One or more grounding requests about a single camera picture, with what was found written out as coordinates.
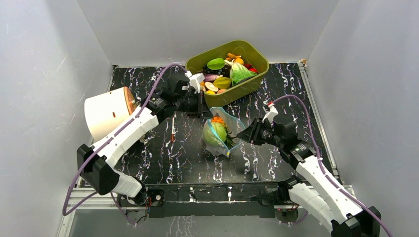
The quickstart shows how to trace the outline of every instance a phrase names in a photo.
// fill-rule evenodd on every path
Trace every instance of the green toy fruit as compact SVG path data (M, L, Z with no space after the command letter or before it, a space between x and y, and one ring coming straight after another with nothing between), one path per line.
M212 122L211 126L216 131L217 135L220 137L222 142L227 140L227 132L225 131L225 127L218 123ZM207 129L203 130L203 138L206 143L212 146L222 146L223 144L220 142L220 139L211 131L210 127L208 126Z
M222 58L212 59L207 63L207 67L211 70L220 70L224 67L225 61Z
M213 84L219 89L227 89L231 85L231 79L226 77L218 78Z

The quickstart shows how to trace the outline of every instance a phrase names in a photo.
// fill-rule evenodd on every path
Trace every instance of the yellow toy food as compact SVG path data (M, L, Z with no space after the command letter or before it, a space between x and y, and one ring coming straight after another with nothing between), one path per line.
M236 58L236 59L234 59L234 62L235 63L240 63L241 65L244 65L245 64L245 62L243 61L243 59L241 59L241 58Z
M227 89L231 85L231 79L225 77L218 78L213 84L219 89Z
M218 91L218 87L214 86L214 84L212 84L211 82L205 82L205 87L208 90L213 90L214 92Z

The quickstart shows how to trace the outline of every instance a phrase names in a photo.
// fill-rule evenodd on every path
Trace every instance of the white wall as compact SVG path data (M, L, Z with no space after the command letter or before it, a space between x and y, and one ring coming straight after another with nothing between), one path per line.
M0 1L1 236L55 236L112 66L75 0Z
M155 66L246 40L270 62L310 55L338 0L78 0L111 63Z
M419 236L418 22L419 1L340 0L308 60L339 173L394 236Z

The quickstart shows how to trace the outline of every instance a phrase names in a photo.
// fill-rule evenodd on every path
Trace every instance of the toy lettuce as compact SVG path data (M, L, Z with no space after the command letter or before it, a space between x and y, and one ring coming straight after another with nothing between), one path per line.
M233 82L233 85L239 83L240 81L256 76L257 73L249 71L245 66L241 65L240 63L236 62L229 62L224 60L226 64L231 66L230 69L230 79Z

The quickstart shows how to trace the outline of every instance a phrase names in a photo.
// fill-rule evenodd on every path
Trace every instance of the copper lid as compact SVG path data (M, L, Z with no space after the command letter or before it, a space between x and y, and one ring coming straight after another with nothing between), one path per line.
M128 108L129 115L132 115L132 113L134 113L134 110L136 108L135 99L131 91L129 90L129 88L126 86L124 86L124 95L125 95L125 102L126 102L126 107Z

